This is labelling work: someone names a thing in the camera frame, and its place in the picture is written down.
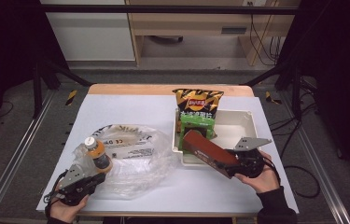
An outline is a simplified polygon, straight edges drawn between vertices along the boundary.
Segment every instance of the bottle label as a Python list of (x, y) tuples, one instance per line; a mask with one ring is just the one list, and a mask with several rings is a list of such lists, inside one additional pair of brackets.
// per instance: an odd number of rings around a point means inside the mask
[(110, 160), (106, 154), (93, 159), (93, 163), (95, 163), (95, 166), (99, 169), (104, 170), (110, 165)]

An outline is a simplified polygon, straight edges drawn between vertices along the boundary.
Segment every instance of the yellow and black warning tape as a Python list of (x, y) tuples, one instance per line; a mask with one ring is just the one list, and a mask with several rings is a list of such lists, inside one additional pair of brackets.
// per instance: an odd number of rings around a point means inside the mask
[(73, 100), (75, 99), (77, 91), (70, 91), (69, 97), (67, 97), (67, 101), (65, 105), (71, 105)]
[(268, 91), (265, 92), (265, 100), (266, 100), (267, 102), (272, 102), (272, 103), (277, 104), (277, 105), (281, 105), (281, 104), (282, 104), (282, 101), (281, 101), (281, 100), (274, 100), (274, 99), (271, 97), (271, 94), (270, 94)]

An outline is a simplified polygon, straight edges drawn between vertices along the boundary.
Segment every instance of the white tabletop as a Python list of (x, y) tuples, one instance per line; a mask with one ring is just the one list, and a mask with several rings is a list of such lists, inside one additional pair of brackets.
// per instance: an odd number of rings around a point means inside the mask
[[(139, 124), (173, 136), (174, 95), (106, 95), (88, 94), (79, 109), (73, 129), (57, 163), (44, 195), (74, 159), (73, 151), (94, 131), (109, 124)], [(259, 98), (224, 95), (221, 110), (251, 111), (258, 137), (273, 139)], [(287, 204), (299, 213), (276, 146), (261, 147), (272, 156)], [(44, 211), (40, 200), (36, 210)], [(213, 168), (179, 166), (148, 193), (132, 199), (107, 199), (94, 193), (82, 209), (86, 216), (182, 216), (182, 217), (244, 217), (254, 216), (262, 208), (255, 191), (236, 178), (228, 179)]]

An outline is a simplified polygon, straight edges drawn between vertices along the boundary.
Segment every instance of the bottle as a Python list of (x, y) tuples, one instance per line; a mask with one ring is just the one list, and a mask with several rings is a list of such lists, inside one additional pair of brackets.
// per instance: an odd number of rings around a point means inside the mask
[(93, 159), (98, 173), (107, 174), (113, 167), (110, 158), (105, 154), (105, 146), (94, 137), (88, 137), (84, 141), (88, 156)]

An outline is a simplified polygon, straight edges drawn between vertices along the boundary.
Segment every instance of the plastic bag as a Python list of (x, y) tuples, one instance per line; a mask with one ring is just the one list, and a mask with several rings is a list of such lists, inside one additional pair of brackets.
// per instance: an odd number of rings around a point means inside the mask
[[(113, 162), (105, 182), (95, 190), (103, 197), (138, 197), (159, 185), (179, 164), (169, 136), (147, 126), (108, 125), (91, 136), (104, 143)], [(79, 165), (86, 176), (96, 175), (93, 161), (86, 153), (84, 144), (80, 144), (74, 151), (73, 164)]]

